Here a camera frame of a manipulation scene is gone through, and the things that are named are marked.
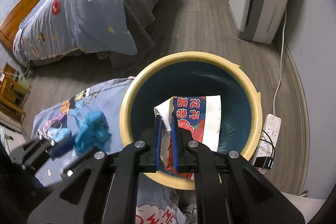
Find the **red white paper bag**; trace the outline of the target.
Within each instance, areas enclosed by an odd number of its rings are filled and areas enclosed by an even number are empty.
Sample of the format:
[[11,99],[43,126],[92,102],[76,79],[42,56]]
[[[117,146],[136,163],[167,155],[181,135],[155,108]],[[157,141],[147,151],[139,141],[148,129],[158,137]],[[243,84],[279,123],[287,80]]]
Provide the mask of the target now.
[[165,170],[176,174],[173,169],[173,151],[171,140],[171,116],[177,118],[179,128],[191,132],[193,139],[205,144],[211,151],[219,147],[222,107],[221,97],[173,96],[154,107],[154,114],[162,117],[161,160]]

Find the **light blue mask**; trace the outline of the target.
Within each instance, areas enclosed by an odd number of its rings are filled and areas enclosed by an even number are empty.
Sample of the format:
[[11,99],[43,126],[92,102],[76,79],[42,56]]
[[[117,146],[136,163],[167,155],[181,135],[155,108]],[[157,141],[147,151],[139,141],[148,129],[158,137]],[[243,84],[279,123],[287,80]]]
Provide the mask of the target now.
[[68,128],[49,128],[47,136],[50,138],[51,143],[60,143],[61,141],[70,138],[72,133]]

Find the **blue glove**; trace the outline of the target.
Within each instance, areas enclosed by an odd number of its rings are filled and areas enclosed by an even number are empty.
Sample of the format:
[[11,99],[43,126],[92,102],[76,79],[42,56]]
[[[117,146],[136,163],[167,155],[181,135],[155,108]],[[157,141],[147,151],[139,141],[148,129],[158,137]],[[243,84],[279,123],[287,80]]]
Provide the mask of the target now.
[[89,112],[82,120],[75,118],[78,132],[73,146],[76,155],[84,155],[96,147],[105,153],[110,151],[112,135],[109,133],[108,121],[101,111]]

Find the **wooden stool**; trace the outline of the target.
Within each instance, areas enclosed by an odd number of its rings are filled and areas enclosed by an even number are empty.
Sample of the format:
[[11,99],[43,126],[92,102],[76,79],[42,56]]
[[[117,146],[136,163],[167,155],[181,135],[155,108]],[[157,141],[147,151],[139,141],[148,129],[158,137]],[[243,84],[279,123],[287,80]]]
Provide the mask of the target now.
[[5,76],[1,81],[1,104],[14,112],[19,121],[26,116],[22,105],[30,94],[30,89],[23,87],[10,76]]

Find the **white power strip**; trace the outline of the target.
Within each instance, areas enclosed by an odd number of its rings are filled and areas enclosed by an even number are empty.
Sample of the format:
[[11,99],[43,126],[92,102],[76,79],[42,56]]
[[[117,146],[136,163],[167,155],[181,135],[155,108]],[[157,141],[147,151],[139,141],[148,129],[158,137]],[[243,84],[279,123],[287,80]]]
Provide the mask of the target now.
[[276,159],[276,144],[280,133],[281,118],[268,114],[261,131],[260,140],[252,157],[252,165],[261,173],[271,170]]

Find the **yellow teal trash bin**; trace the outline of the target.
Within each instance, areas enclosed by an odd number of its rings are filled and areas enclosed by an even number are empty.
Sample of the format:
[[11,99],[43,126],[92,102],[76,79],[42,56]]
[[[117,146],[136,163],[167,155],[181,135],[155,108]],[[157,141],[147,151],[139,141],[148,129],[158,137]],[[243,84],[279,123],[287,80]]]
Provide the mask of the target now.
[[193,175],[173,171],[171,117],[212,151],[238,151],[250,159],[258,145],[263,112],[261,94],[240,66],[205,52],[180,52],[145,67],[125,93],[120,110],[123,145],[139,139],[162,117],[162,165],[149,174],[175,189],[193,190]]

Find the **blue cartoon cushion cover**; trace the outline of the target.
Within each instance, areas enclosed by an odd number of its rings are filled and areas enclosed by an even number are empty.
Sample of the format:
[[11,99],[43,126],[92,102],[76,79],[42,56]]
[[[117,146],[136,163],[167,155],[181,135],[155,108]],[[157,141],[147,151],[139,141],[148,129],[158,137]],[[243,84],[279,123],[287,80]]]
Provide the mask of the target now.
[[[73,97],[41,111],[34,118],[32,137],[60,140],[80,132],[93,113],[105,116],[108,129],[104,137],[89,141],[107,154],[122,150],[119,118],[122,99],[133,78],[113,79],[86,88]],[[175,189],[163,186],[144,174],[139,177],[136,207],[137,223],[189,223],[192,212],[181,211]]]

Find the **blue cartoon bed duvet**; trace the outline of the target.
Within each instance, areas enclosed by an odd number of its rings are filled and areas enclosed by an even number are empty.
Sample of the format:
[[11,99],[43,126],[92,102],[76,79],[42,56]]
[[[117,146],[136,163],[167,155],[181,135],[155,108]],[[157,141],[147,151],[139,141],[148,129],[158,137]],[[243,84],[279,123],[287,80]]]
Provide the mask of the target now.
[[102,53],[113,63],[152,46],[146,27],[158,0],[40,0],[19,26],[12,52],[26,67],[71,53]]

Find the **pink snack wrapper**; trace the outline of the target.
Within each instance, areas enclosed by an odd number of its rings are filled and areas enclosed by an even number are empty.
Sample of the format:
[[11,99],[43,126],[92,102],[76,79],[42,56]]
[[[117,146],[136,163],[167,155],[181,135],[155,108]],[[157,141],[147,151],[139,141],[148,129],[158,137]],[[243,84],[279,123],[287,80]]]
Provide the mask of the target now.
[[37,136],[52,139],[62,129],[63,119],[64,117],[60,117],[46,121],[42,128],[38,128]]

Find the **wooden bed headboard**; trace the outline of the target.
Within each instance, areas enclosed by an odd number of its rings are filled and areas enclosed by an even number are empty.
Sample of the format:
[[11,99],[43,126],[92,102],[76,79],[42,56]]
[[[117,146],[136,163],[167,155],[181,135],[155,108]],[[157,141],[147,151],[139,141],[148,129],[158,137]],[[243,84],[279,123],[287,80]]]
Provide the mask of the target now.
[[19,25],[29,15],[40,0],[21,0],[1,22],[1,42],[12,51],[13,42]]

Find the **small green white bin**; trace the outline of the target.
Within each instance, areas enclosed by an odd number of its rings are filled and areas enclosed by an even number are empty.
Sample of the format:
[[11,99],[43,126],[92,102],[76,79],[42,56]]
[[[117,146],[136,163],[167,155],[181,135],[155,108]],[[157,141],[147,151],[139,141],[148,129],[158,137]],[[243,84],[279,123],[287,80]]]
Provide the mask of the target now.
[[16,71],[14,73],[14,75],[12,76],[13,80],[15,82],[17,82],[18,84],[20,84],[22,87],[26,88],[26,89],[30,89],[31,88],[31,84],[30,81],[25,77],[25,75],[20,74],[18,71]]

